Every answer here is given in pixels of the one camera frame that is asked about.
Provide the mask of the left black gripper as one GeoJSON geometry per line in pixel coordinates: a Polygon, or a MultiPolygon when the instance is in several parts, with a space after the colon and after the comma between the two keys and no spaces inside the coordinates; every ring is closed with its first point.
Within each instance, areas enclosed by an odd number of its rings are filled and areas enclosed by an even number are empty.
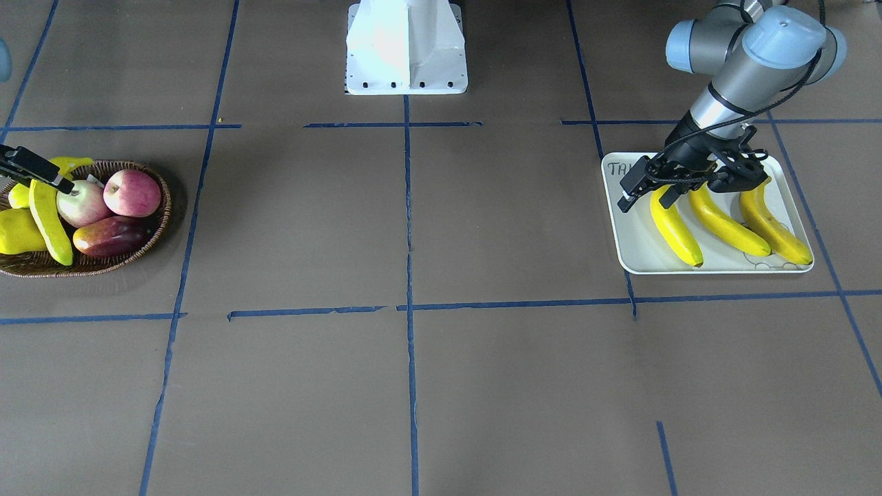
{"type": "Polygon", "coordinates": [[[664,209],[702,183],[731,186],[731,159],[727,155],[731,139],[717,132],[730,126],[730,121],[700,123],[693,114],[683,115],[658,151],[658,158],[642,155],[620,180],[623,195],[617,201],[619,210],[628,213],[643,195],[662,185],[666,189],[658,203],[664,209]]]}

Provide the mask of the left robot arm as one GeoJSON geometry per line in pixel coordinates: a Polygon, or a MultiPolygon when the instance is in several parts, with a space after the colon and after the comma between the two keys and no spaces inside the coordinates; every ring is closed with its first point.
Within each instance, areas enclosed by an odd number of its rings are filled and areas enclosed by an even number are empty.
{"type": "Polygon", "coordinates": [[[621,211],[661,192],[671,207],[706,186],[718,194],[749,192],[768,179],[750,139],[757,116],[844,64],[846,37],[784,1],[719,1],[702,19],[684,20],[666,41],[668,65],[710,77],[668,135],[664,147],[634,163],[621,179],[621,211]]]}

